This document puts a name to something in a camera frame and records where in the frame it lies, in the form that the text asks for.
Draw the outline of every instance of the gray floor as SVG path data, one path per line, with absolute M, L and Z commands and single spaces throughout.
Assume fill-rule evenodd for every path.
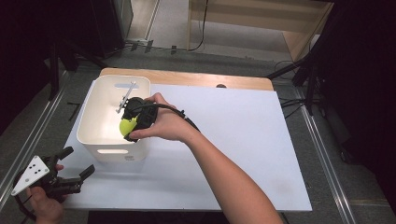
M 160 35 L 163 32 L 159 30 L 165 26 L 161 26 L 158 23 L 160 21 L 159 18 L 160 16 L 156 18 L 157 23 L 153 26 L 150 37 L 154 39 L 154 43 L 159 44 L 158 47 L 167 47 L 165 45 L 168 44 L 165 42 L 168 40 Z M 144 53 L 144 49 L 139 48 L 136 51 L 125 50 L 119 52 L 105 60 L 105 62 L 110 66 L 120 68 L 146 68 L 263 77 L 275 70 L 276 62 L 289 60 L 290 56 L 285 54 L 284 41 L 277 32 L 263 30 L 259 32 L 267 32 L 268 36 L 271 36 L 268 39 L 273 38 L 273 41 L 276 41 L 276 44 L 271 44 L 271 46 L 277 46 L 277 48 L 271 49 L 268 48 L 269 46 L 267 48 L 263 46 L 260 52 L 252 50 L 254 48 L 249 47 L 248 44 L 262 41 L 261 39 L 254 39 L 254 37 L 247 37 L 247 39 L 254 40 L 248 41 L 246 45 L 233 45 L 234 40 L 231 39 L 229 40 L 230 42 L 227 42 L 224 38 L 221 38 L 221 40 L 224 40 L 222 43 L 227 43 L 224 47 L 216 43 L 215 34 L 208 32 L 208 38 L 206 39 L 208 42 L 205 42 L 205 50 L 209 51 L 202 51 L 201 53 L 179 51 L 177 54 L 171 55 L 168 50 L 152 49 L 150 53 Z M 182 43 L 184 43 L 181 39 L 178 42 L 179 44 L 177 44 L 178 46 L 182 46 Z M 280 63 L 276 66 L 276 69 L 286 64 L 288 63 Z M 45 154 L 64 145 L 75 120 L 75 118 L 69 120 L 75 107 L 69 105 L 68 102 L 82 103 L 91 82 L 99 76 L 99 73 L 100 69 L 87 61 L 80 62 L 80 67 L 75 74 L 70 73 L 70 79 L 65 86 L 64 95 L 35 145 L 36 154 Z M 293 73 L 289 73 L 283 78 L 279 77 L 273 81 L 279 97 L 296 98 L 295 89 L 288 80 L 292 76 Z M 40 114 L 48 103 L 49 92 L 50 87 L 46 87 L 40 92 L 0 136 L 0 179 L 6 177 L 9 168 L 14 162 L 14 158 L 20 153 L 25 140 L 29 137 L 30 131 L 35 127 L 35 122 L 39 119 Z M 284 110 L 285 115 L 293 111 L 296 106 L 286 108 Z M 382 191 L 376 184 L 373 174 L 363 166 L 349 165 L 340 159 L 339 146 L 334 139 L 332 130 L 316 108 L 314 108 L 314 120 L 326 146 L 332 166 L 351 204 L 356 222 L 367 224 L 396 223 L 396 217 L 391 212 Z M 311 134 L 306 127 L 302 109 L 297 110 L 296 113 L 287 118 L 286 122 L 313 206 L 312 212 L 286 213 L 289 223 L 343 223 L 328 179 L 318 159 L 318 153 L 313 144 Z M 85 223 L 87 218 L 88 211 L 70 210 L 66 211 L 64 223 Z M 23 216 L 18 211 L 12 198 L 7 200 L 0 212 L 0 220 L 1 223 L 20 223 L 23 220 Z

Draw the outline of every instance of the wooden tabletop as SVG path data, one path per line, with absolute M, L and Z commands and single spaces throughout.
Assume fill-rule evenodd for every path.
M 186 73 L 146 69 L 105 68 L 100 76 L 146 77 L 152 84 L 217 87 L 224 85 L 230 89 L 273 91 L 271 80 L 265 77 L 235 77 L 203 73 Z

